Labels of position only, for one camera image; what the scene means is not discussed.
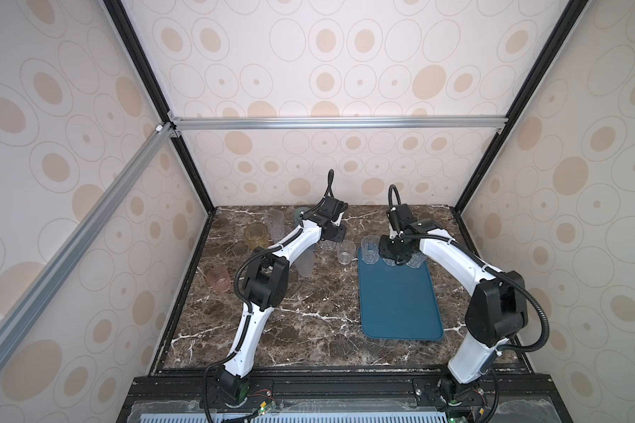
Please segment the clear faceted cup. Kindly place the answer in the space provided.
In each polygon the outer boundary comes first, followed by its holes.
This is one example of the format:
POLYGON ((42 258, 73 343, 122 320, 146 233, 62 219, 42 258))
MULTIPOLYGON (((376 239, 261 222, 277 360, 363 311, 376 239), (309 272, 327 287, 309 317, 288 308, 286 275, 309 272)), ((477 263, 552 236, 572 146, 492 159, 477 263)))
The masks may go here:
POLYGON ((427 262, 427 256, 421 252, 416 252, 407 262, 407 266, 412 269, 419 269, 427 262))
POLYGON ((362 261, 368 265, 377 264, 379 255, 379 235, 367 235, 361 241, 360 256, 362 261))

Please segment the clear textured cup front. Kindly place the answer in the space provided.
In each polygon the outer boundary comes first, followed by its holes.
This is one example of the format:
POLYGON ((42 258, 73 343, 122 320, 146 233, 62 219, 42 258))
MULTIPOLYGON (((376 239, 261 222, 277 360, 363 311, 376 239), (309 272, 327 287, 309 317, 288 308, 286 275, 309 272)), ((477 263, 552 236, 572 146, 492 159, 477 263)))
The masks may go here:
POLYGON ((342 265, 349 265, 356 257, 356 245, 350 240, 344 240, 336 245, 337 260, 342 265))

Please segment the clear faceted cup front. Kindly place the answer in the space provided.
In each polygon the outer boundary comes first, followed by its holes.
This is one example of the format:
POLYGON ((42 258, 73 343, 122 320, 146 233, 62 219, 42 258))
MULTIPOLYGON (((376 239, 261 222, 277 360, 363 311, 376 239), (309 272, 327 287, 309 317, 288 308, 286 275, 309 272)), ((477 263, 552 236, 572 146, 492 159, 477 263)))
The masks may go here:
POLYGON ((377 264, 379 255, 379 235, 367 235, 361 241, 360 256, 362 261, 368 265, 377 264))

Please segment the teal plastic tray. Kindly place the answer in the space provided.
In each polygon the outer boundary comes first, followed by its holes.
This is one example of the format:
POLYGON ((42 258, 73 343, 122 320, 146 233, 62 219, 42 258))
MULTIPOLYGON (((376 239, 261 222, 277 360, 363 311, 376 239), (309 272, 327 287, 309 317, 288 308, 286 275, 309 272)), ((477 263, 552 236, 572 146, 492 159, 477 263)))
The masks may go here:
POLYGON ((361 325, 368 338, 439 342, 444 327, 427 264, 358 260, 361 325))

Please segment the pink plastic cup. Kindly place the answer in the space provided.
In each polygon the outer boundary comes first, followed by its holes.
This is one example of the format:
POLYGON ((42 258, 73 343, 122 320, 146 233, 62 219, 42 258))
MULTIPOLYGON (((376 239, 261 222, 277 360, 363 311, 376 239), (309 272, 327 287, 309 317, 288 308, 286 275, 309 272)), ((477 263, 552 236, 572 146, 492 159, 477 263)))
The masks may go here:
POLYGON ((218 293, 226 293, 231 289, 231 277, 225 266, 217 266, 206 273, 206 283, 218 293))

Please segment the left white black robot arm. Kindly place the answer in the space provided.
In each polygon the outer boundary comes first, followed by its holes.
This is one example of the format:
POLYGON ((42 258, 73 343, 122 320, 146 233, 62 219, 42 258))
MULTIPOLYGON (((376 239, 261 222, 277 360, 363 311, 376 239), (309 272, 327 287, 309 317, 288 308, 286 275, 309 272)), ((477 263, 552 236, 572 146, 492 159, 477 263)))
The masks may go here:
POLYGON ((229 354, 210 366, 218 393, 229 405, 241 405, 247 397, 255 353, 271 313, 287 294, 291 265, 317 243, 341 243, 345 238, 347 227, 341 220, 349 205, 333 195, 333 178, 331 169, 322 199, 302 211, 297 226, 278 243, 253 250, 234 276, 243 313, 229 354))

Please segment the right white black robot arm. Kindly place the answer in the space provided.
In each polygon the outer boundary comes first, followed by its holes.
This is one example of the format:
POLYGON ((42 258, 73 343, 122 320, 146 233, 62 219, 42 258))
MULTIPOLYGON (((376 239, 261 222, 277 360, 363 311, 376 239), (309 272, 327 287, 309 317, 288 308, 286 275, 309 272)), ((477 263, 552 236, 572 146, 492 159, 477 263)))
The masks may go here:
POLYGON ((398 266, 410 264, 416 256, 429 258, 470 294, 464 317, 467 335, 447 364, 448 374, 437 384, 446 405, 458 405, 459 388, 489 373, 503 352, 531 353, 546 345, 550 320, 520 273, 488 264, 435 220, 417 220, 393 184, 388 189, 387 218, 391 232, 380 238, 382 258, 398 266))

